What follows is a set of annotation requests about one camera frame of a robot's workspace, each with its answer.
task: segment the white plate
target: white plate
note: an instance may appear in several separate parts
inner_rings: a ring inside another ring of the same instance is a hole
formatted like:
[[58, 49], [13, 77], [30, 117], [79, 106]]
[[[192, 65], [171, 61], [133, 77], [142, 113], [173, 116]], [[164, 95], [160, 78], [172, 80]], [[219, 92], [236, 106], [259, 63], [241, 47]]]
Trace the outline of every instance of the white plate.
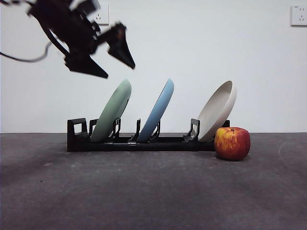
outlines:
[[131, 95], [130, 82], [125, 79], [114, 91], [103, 109], [91, 135], [92, 142], [99, 142], [109, 137], [113, 130], [113, 121], [119, 119], [127, 106]]
[[199, 142], [208, 142], [213, 139], [216, 130], [227, 120], [235, 102], [236, 87], [229, 80], [215, 91], [198, 116], [201, 122]]

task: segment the blue plate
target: blue plate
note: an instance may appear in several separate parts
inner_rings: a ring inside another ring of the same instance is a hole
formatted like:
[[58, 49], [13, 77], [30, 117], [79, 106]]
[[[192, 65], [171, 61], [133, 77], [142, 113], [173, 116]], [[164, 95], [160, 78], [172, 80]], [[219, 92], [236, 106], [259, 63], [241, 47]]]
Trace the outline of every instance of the blue plate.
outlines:
[[151, 134], [163, 116], [163, 113], [172, 98], [173, 92], [174, 83], [171, 79], [168, 79], [137, 139], [138, 142], [146, 142], [149, 140]]

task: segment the black robotic arm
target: black robotic arm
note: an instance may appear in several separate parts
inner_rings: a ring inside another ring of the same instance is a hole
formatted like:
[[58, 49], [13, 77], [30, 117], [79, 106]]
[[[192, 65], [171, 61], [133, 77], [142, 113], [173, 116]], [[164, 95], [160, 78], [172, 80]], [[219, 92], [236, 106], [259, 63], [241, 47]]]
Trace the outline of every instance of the black robotic arm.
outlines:
[[[0, 2], [6, 5], [29, 3], [31, 8], [28, 15], [38, 20], [49, 40], [65, 55], [65, 65], [70, 71], [107, 78], [108, 74], [90, 57], [96, 52], [97, 47], [105, 42], [110, 46], [108, 50], [110, 55], [132, 69], [135, 68], [126, 41], [126, 27], [118, 23], [101, 34], [99, 25], [87, 19], [87, 15], [99, 8], [97, 0], [84, 0], [74, 10], [70, 10], [72, 0], [37, 0], [35, 3], [22, 0], [13, 0], [9, 3], [0, 0]], [[57, 41], [53, 33], [67, 44], [69, 51]]]

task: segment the plate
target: plate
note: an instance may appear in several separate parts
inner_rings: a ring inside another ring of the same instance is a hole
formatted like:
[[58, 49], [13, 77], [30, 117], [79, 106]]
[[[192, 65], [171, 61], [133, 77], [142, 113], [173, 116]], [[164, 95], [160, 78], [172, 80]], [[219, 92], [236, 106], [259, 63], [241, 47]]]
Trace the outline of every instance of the plate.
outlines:
[[119, 119], [131, 96], [131, 84], [125, 79], [114, 91], [91, 135], [91, 142], [99, 142], [109, 137], [113, 130], [113, 121]]
[[168, 79], [151, 113], [149, 114], [149, 117], [147, 118], [147, 121], [142, 131], [140, 132], [137, 142], [146, 142], [149, 140], [151, 134], [153, 133], [163, 116], [168, 106], [168, 103], [171, 100], [173, 92], [174, 83], [171, 79]]
[[236, 87], [232, 81], [226, 81], [214, 92], [198, 116], [201, 122], [199, 142], [208, 142], [213, 139], [216, 130], [222, 127], [230, 115], [235, 102]]

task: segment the green plate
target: green plate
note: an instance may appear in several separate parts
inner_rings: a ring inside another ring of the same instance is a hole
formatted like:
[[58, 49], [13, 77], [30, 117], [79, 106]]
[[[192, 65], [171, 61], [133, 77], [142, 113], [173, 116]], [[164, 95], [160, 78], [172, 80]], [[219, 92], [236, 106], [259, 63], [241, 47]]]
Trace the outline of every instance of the green plate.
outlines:
[[109, 137], [113, 130], [113, 121], [119, 119], [125, 111], [131, 95], [130, 82], [125, 79], [114, 91], [103, 109], [91, 135], [91, 142], [99, 142]]

